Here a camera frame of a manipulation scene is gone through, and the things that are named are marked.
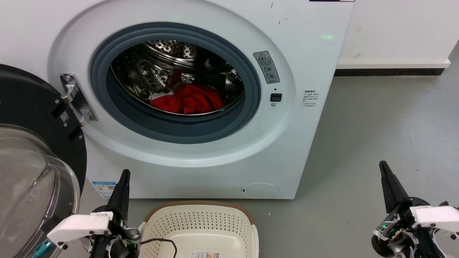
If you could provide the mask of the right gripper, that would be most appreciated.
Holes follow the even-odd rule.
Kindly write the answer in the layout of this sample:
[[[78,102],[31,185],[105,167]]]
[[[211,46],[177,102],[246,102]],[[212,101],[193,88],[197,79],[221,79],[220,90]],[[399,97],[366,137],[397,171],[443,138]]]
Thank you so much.
[[[381,184],[388,216],[373,231],[372,247],[385,258],[444,258],[434,235],[435,225],[415,224],[412,208],[430,207],[420,198],[409,198],[386,161],[380,161]]]

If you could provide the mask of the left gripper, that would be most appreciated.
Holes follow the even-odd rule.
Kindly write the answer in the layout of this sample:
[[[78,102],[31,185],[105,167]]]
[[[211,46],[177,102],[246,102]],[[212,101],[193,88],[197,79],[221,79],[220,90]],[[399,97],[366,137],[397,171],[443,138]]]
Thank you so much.
[[[108,229],[101,234],[90,236],[91,258],[137,258],[141,232],[128,225],[128,203],[130,194],[131,172],[122,171],[120,179],[108,201],[108,206],[101,206],[93,212],[112,212]]]

